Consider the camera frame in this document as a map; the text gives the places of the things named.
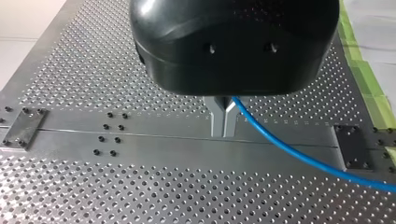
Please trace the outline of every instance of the screw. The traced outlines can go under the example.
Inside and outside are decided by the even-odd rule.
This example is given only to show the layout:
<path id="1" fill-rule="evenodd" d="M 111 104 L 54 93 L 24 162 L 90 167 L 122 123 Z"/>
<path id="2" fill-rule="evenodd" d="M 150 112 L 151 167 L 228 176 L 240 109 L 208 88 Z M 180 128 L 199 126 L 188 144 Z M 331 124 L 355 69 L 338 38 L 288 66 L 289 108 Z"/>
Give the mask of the screw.
<path id="1" fill-rule="evenodd" d="M 27 114 L 27 113 L 29 113 L 29 109 L 28 109 L 27 107 L 24 107 L 24 108 L 22 109 L 22 112 L 25 113 L 25 114 Z"/>
<path id="2" fill-rule="evenodd" d="M 384 141 L 382 141 L 381 139 L 378 139 L 378 140 L 376 140 L 376 144 L 378 146 L 382 146 L 382 145 L 384 145 Z"/>
<path id="3" fill-rule="evenodd" d="M 365 163 L 363 164 L 363 168 L 364 168 L 364 169 L 369 169 L 369 168 L 370 168 L 369 163 L 368 163 L 368 162 L 365 162 Z"/>
<path id="4" fill-rule="evenodd" d="M 111 150 L 111 151 L 110 151 L 110 155 L 111 155 L 112 157 L 115 157 L 115 156 L 117 156 L 117 152 L 116 152 L 115 150 Z"/>
<path id="5" fill-rule="evenodd" d="M 388 152 L 384 152 L 384 153 L 382 153 L 382 158 L 384 158 L 384 159 L 388 159 L 390 157 L 390 155 L 389 155 L 389 153 Z"/>
<path id="6" fill-rule="evenodd" d="M 336 131 L 336 132 L 341 131 L 341 129 L 343 129 L 343 127 L 342 127 L 341 125 L 335 126 L 335 131 Z"/>
<path id="7" fill-rule="evenodd" d="M 395 168 L 393 166 L 388 167 L 388 172 L 395 173 Z"/>

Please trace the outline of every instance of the robotic end effector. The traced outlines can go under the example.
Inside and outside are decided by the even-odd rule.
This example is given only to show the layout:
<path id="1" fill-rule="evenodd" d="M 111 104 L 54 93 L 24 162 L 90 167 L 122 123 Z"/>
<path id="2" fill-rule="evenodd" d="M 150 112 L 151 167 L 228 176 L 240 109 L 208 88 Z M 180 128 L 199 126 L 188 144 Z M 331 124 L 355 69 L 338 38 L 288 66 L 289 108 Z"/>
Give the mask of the robotic end effector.
<path id="1" fill-rule="evenodd" d="M 188 95 L 277 95 L 317 75 L 338 0 L 132 0 L 136 49 L 162 88 Z"/>

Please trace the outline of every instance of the green tape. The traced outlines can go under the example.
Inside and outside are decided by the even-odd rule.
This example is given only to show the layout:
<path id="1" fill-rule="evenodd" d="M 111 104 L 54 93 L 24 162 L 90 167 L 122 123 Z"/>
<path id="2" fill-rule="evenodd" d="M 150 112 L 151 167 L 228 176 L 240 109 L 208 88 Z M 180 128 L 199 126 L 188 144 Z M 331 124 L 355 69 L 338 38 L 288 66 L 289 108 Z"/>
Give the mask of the green tape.
<path id="1" fill-rule="evenodd" d="M 359 86 L 374 126 L 378 129 L 396 128 L 396 119 L 393 116 L 389 101 L 379 86 L 370 64 L 361 57 L 361 51 L 353 34 L 343 0 L 340 0 L 338 33 L 343 43 L 346 61 Z"/>

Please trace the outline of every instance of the perforated steel plate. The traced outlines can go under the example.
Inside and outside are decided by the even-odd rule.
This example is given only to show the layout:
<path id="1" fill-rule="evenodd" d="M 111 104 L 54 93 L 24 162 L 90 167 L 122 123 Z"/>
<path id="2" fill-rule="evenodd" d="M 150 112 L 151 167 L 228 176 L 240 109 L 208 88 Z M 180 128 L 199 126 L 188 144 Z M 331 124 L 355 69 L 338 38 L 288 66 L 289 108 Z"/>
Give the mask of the perforated steel plate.
<path id="1" fill-rule="evenodd" d="M 202 99 L 159 89 L 133 43 L 127 0 L 68 0 L 0 92 L 1 108 L 14 108 L 0 110 L 2 136 L 22 106 L 50 110 L 29 152 L 0 152 L 2 223 L 396 223 L 394 195 L 263 144 L 244 119 L 235 138 L 211 138 Z M 338 37 L 310 86 L 248 106 L 280 138 L 340 169 L 328 126 L 371 126 Z M 370 153 L 374 171 L 359 175 L 394 181 L 391 161 Z"/>

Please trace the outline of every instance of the white floor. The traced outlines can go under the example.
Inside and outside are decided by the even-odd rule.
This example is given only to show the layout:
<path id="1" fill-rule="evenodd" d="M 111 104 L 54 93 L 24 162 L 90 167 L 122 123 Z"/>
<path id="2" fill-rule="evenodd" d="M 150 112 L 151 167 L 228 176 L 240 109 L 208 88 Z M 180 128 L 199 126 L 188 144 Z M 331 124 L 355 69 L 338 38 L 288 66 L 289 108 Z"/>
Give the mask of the white floor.
<path id="1" fill-rule="evenodd" d="M 0 0 L 0 90 L 66 0 Z"/>

